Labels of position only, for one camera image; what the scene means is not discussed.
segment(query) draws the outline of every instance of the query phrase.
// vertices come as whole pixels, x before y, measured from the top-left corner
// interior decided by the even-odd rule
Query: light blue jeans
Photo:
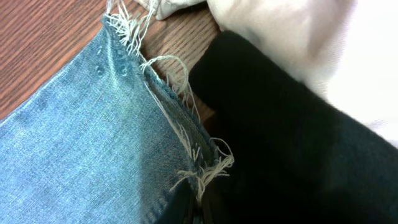
[[[177,172],[211,165],[209,135],[141,63],[104,22],[0,122],[0,223],[154,223],[174,196]],[[200,147],[195,162],[170,122]]]

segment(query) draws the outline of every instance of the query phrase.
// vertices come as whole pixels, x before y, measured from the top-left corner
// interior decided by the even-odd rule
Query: black sleeve
[[[231,177],[215,180],[229,220],[398,223],[397,149],[248,41],[220,34],[190,83],[235,156]]]

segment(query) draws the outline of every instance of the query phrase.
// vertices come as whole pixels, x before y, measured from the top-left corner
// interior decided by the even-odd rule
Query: wooden surface
[[[129,12],[145,9],[125,0]],[[0,119],[24,102],[73,58],[101,29],[105,0],[0,1]],[[146,58],[172,54],[191,69],[218,26],[206,5],[176,12],[165,21],[154,17],[141,52]],[[176,61],[157,62],[159,74],[179,70]],[[212,112],[198,101],[202,120]]]

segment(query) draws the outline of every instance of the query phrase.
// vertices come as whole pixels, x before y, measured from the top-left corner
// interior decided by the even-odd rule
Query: frayed edge
[[[114,6],[114,3],[116,2],[116,5],[118,6],[118,14],[110,14],[111,10]],[[150,11],[148,15],[143,16],[141,19],[138,19],[140,14],[136,14],[135,16],[131,17],[129,13],[127,12],[126,5],[124,4],[123,0],[107,0],[106,2],[106,17],[109,19],[108,24],[116,29],[116,34],[121,38],[120,42],[123,44],[123,46],[126,47],[126,50],[128,54],[135,54],[136,56],[140,56],[140,48],[142,45],[142,40],[144,39],[148,27],[149,27],[149,22],[151,16],[155,13],[155,1],[152,0],[150,2]],[[158,60],[166,60],[166,59],[174,59],[177,60],[178,62],[181,63],[183,67],[183,76],[178,77],[177,74],[175,75],[166,75],[167,79],[167,84],[169,84],[169,81],[172,84],[172,90],[177,94],[177,95],[182,95],[183,96],[183,103],[186,104],[187,108],[189,108],[188,102],[189,99],[192,99],[193,102],[193,111],[192,113],[196,113],[199,118],[199,112],[197,109],[197,106],[195,104],[195,99],[193,97],[193,92],[191,89],[191,86],[189,85],[188,82],[188,69],[187,66],[182,62],[181,59],[179,59],[176,56],[173,55],[163,55],[159,56],[150,60],[146,60],[144,57],[142,57],[143,63],[140,65],[140,68],[142,72],[145,71],[146,68],[151,68],[150,66],[158,61]],[[170,116],[167,114],[165,108],[163,107],[162,103],[156,97],[156,95],[150,90],[149,86],[147,83],[145,83],[146,88],[148,89],[148,92],[150,95],[153,97],[155,100],[156,104],[160,108],[160,110],[163,112],[164,116],[166,117],[167,121],[170,123],[171,127],[173,128],[174,132],[178,136],[180,142],[182,143],[183,147],[185,148],[189,158],[192,160],[192,162],[195,164],[197,163],[199,153],[200,153],[200,147],[198,147],[196,150],[193,149],[191,146],[190,138],[188,136],[188,133],[186,132],[185,128],[181,124],[175,124]],[[193,171],[186,171],[186,170],[180,170],[177,172],[178,175],[181,176],[181,179],[175,183],[175,185],[170,189],[170,191],[175,190],[177,185],[181,183],[183,180],[193,177],[198,181],[198,192],[197,192],[197,201],[199,204],[201,204],[201,199],[203,194],[205,193],[206,186],[216,177],[219,176],[229,176],[229,174],[226,173],[224,170],[225,168],[229,168],[233,165],[234,163],[234,157],[231,151],[231,148],[228,146],[228,144],[218,138],[210,138],[210,140],[218,140],[222,141],[229,149],[230,154],[227,155],[223,153],[219,147],[216,148],[219,153],[221,153],[224,156],[224,159],[220,156],[216,162],[218,162],[216,165],[202,168],[201,166],[200,169],[197,172]]]

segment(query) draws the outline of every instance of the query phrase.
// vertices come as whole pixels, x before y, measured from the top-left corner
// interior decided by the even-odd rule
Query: clothing
[[[183,186],[178,171],[218,158],[197,118],[151,68],[142,72],[108,22],[0,122],[0,223],[161,223]],[[175,123],[200,148],[195,161]],[[187,180],[183,192],[195,194]]]
[[[197,3],[170,1],[175,10]],[[241,35],[326,102],[398,147],[394,1],[207,3],[221,30]]]
[[[235,157],[204,196],[215,223],[398,222],[398,151],[244,38],[220,34],[190,83]]]

